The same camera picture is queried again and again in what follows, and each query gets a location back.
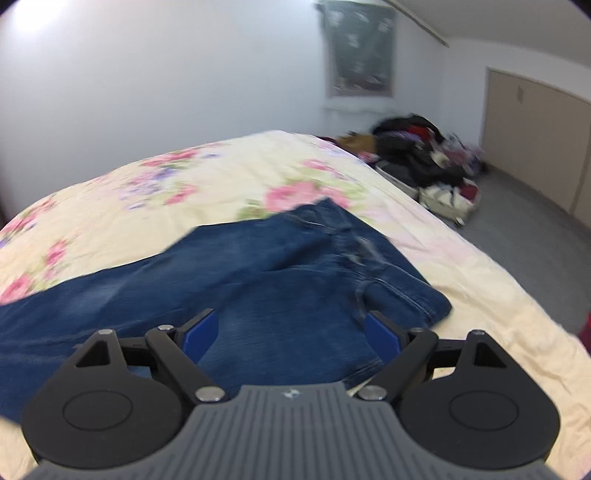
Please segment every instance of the red cloth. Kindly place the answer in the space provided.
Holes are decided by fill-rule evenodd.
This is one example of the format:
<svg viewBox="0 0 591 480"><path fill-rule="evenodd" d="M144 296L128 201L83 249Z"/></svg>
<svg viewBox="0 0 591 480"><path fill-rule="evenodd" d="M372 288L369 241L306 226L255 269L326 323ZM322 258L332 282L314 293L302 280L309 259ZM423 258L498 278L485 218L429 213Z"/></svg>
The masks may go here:
<svg viewBox="0 0 591 480"><path fill-rule="evenodd" d="M591 313L589 313L587 323L579 334L579 340L581 340L581 343L585 346L587 351L591 353Z"/></svg>
<svg viewBox="0 0 591 480"><path fill-rule="evenodd" d="M460 195L462 195L465 199L474 202L476 195L478 194L478 187L476 185L469 185L464 184L462 189L460 190Z"/></svg>
<svg viewBox="0 0 591 480"><path fill-rule="evenodd" d="M411 125L408 127L407 132L418 135L424 142L430 142L433 138L433 132L427 127L417 127Z"/></svg>

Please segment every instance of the light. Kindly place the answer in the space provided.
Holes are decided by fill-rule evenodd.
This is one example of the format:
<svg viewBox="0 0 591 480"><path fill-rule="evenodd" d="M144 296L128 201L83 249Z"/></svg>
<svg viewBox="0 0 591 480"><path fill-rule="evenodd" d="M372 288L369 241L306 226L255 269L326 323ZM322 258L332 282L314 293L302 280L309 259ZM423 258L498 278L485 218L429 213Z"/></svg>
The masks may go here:
<svg viewBox="0 0 591 480"><path fill-rule="evenodd" d="M14 6L14 22L16 27L25 32L40 30L55 20L67 0L19 0Z"/></svg>

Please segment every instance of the metal screw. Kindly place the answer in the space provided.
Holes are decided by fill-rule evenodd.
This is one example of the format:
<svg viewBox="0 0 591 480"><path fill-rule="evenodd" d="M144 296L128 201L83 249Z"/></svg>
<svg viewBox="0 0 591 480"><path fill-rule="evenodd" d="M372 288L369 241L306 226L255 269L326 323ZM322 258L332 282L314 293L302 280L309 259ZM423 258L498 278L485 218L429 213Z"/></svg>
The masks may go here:
<svg viewBox="0 0 591 480"><path fill-rule="evenodd" d="M212 403L220 401L226 392L220 387L201 387L195 392L195 396L202 402Z"/></svg>
<svg viewBox="0 0 591 480"><path fill-rule="evenodd" d="M388 391L379 385L365 385L359 390L358 396L369 401L384 400L388 396Z"/></svg>

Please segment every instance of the pile of clothes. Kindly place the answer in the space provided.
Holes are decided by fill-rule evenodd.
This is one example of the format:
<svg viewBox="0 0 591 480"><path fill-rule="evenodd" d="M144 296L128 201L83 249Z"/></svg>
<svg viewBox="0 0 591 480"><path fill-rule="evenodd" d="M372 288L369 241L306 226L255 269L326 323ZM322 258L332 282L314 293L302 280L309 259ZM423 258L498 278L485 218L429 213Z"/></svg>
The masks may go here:
<svg viewBox="0 0 591 480"><path fill-rule="evenodd" d="M460 225L477 207L479 191L470 178L482 166L482 152L457 137L446 139L422 116L388 118L371 135L350 134L337 143L423 206Z"/></svg>

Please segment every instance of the cream bedsheet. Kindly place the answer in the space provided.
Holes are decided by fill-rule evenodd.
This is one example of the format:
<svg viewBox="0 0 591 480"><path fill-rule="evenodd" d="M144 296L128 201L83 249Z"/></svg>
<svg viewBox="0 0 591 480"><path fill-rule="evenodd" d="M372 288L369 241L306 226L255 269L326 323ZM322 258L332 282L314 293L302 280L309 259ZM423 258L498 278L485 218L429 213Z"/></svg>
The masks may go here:
<svg viewBox="0 0 591 480"><path fill-rule="evenodd" d="M121 167L40 200L0 232L0 303L149 257L199 225L263 218L324 197L367 221L453 304L444 338L491 334L556 403L548 464L591 470L591 359L499 265L355 157L315 137L272 131ZM0 422L0 475L34 462Z"/></svg>

